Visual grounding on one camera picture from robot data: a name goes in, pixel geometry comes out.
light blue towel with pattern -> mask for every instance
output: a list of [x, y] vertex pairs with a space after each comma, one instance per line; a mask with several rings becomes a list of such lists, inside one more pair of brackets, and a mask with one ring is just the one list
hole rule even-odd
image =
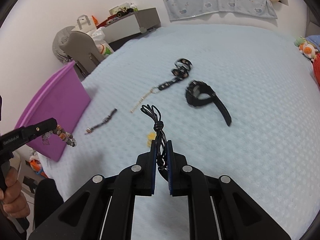
[[216, 12], [277, 19], [270, 0], [164, 0], [170, 21]]

beige chair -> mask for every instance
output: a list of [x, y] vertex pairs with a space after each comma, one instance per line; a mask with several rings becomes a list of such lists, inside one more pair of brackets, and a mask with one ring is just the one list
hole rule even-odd
[[105, 59], [99, 53], [93, 39], [88, 34], [79, 31], [71, 32], [68, 39], [59, 47], [77, 62], [80, 70], [86, 76]]

human hand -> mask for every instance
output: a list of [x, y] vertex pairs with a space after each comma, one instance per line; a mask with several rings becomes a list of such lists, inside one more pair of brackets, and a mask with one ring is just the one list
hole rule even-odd
[[17, 170], [11, 167], [5, 178], [8, 188], [5, 192], [0, 189], [0, 200], [4, 203], [3, 209], [7, 214], [13, 218], [24, 218], [30, 214], [30, 208], [17, 178]]

bed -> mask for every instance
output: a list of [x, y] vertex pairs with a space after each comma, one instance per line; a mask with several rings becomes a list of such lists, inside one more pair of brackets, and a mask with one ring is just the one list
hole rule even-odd
[[[118, 174], [148, 152], [150, 118], [130, 113], [151, 87], [170, 80], [180, 57], [190, 77], [144, 104], [156, 105], [175, 152], [213, 177], [227, 174], [298, 240], [320, 209], [320, 93], [311, 63], [294, 38], [235, 25], [173, 25], [126, 43], [84, 81], [92, 101], [59, 162], [41, 156], [64, 200], [95, 174]], [[228, 127], [214, 105], [190, 107], [193, 80], [210, 85], [232, 116]], [[91, 135], [113, 108], [118, 112]], [[189, 239], [187, 198], [172, 198], [156, 177], [153, 197], [137, 197], [132, 239]]]

black cord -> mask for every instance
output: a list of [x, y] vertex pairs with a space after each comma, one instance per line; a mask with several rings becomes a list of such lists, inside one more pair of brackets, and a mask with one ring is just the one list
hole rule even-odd
[[153, 130], [157, 133], [155, 141], [156, 141], [156, 159], [158, 164], [159, 171], [165, 170], [167, 168], [167, 139], [165, 137], [165, 134], [163, 132], [164, 124], [161, 121], [161, 113], [155, 106], [150, 105], [143, 105], [140, 109], [144, 114], [150, 116], [152, 120], [155, 122], [155, 125], [153, 126]]

